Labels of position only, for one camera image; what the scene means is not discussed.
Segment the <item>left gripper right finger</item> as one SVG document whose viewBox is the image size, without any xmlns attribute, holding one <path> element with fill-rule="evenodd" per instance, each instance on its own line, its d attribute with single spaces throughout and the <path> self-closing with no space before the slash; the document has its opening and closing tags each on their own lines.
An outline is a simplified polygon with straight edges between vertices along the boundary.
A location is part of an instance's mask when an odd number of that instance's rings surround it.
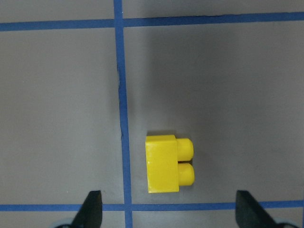
<svg viewBox="0 0 304 228">
<path fill-rule="evenodd" d="M 236 192 L 235 219 L 239 228 L 276 228 L 277 226 L 247 190 Z"/>
</svg>

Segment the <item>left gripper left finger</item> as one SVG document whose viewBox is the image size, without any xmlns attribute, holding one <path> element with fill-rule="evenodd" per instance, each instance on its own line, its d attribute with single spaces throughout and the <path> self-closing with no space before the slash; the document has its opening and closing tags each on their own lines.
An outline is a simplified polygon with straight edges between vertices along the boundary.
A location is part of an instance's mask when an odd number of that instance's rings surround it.
<svg viewBox="0 0 304 228">
<path fill-rule="evenodd" d="M 100 228 L 103 218 L 102 205 L 101 191 L 90 191 L 69 227 Z"/>
</svg>

